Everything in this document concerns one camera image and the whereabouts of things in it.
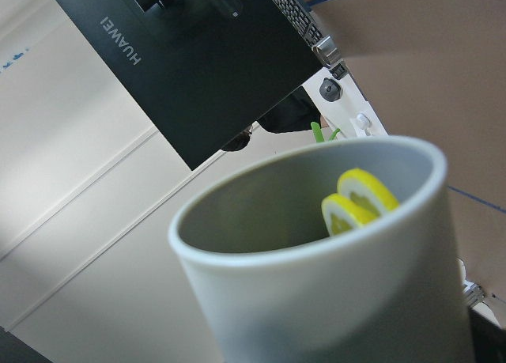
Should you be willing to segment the lemon slice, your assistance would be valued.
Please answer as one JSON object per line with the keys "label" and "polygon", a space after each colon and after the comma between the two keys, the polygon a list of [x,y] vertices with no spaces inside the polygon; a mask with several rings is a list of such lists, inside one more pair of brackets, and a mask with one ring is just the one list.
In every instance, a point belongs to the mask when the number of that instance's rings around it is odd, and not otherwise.
{"label": "lemon slice", "polygon": [[338,178],[337,192],[377,217],[399,206],[399,201],[383,182],[361,168],[342,173]]}
{"label": "lemon slice", "polygon": [[379,217],[364,207],[358,206],[351,199],[337,193],[323,199],[321,212],[330,236],[360,229]]}

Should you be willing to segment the black computer mouse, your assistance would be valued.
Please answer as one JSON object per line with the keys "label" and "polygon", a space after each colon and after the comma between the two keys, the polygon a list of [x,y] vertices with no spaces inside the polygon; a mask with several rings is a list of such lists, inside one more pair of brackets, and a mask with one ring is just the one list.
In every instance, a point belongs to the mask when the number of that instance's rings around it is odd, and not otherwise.
{"label": "black computer mouse", "polygon": [[319,94],[324,100],[335,102],[342,97],[342,87],[334,79],[324,78],[319,87]]}

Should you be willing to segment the black computer keyboard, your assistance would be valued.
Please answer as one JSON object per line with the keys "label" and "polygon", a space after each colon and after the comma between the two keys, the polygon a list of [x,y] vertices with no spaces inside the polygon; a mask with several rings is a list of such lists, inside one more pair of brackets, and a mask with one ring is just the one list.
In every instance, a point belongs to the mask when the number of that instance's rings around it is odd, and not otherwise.
{"label": "black computer keyboard", "polygon": [[297,30],[308,46],[312,47],[323,38],[323,33],[310,14],[304,0],[272,0],[289,23]]}

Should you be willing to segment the person in black shirt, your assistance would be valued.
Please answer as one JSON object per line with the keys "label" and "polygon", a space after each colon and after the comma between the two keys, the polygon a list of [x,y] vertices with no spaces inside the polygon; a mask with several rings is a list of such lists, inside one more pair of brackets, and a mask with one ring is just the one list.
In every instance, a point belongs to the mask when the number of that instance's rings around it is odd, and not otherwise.
{"label": "person in black shirt", "polygon": [[259,117],[256,123],[272,134],[311,130],[312,123],[321,127],[328,126],[303,86],[295,89],[265,115]]}

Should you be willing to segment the steel cup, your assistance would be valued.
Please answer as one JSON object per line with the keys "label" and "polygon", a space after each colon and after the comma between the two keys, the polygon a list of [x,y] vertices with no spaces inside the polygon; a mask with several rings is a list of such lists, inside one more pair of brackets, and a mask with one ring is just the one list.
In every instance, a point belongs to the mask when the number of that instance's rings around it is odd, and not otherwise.
{"label": "steel cup", "polygon": [[341,59],[341,53],[329,35],[324,36],[314,44],[312,46],[312,51],[326,68],[335,66]]}

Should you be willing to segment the white ribbed mug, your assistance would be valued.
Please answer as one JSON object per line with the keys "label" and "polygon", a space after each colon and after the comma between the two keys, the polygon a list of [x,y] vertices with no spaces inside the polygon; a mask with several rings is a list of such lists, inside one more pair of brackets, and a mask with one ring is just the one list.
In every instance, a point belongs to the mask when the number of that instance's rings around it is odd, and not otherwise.
{"label": "white ribbed mug", "polygon": [[[329,236],[320,204],[348,169],[400,206]],[[447,200],[430,142],[379,136],[306,146],[202,192],[168,240],[227,362],[472,362]]]}

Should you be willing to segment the black Huawei monitor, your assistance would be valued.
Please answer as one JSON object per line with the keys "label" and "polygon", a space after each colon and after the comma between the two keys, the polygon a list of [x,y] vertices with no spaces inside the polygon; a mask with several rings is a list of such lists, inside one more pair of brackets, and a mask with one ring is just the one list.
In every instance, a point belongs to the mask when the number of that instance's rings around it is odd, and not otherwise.
{"label": "black Huawei monitor", "polygon": [[272,0],[56,0],[189,168],[321,67]]}

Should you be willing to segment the green handled reacher grabber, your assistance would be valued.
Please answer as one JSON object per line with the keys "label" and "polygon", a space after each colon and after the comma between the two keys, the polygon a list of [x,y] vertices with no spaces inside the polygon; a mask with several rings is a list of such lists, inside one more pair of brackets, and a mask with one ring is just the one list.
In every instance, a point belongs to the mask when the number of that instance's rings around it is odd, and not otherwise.
{"label": "green handled reacher grabber", "polygon": [[340,128],[336,128],[335,130],[332,131],[332,133],[330,134],[330,137],[328,139],[325,139],[325,137],[323,135],[322,128],[317,122],[311,122],[310,126],[311,126],[311,130],[313,133],[313,137],[317,143],[330,142],[330,141],[336,140],[338,134],[341,132]]}

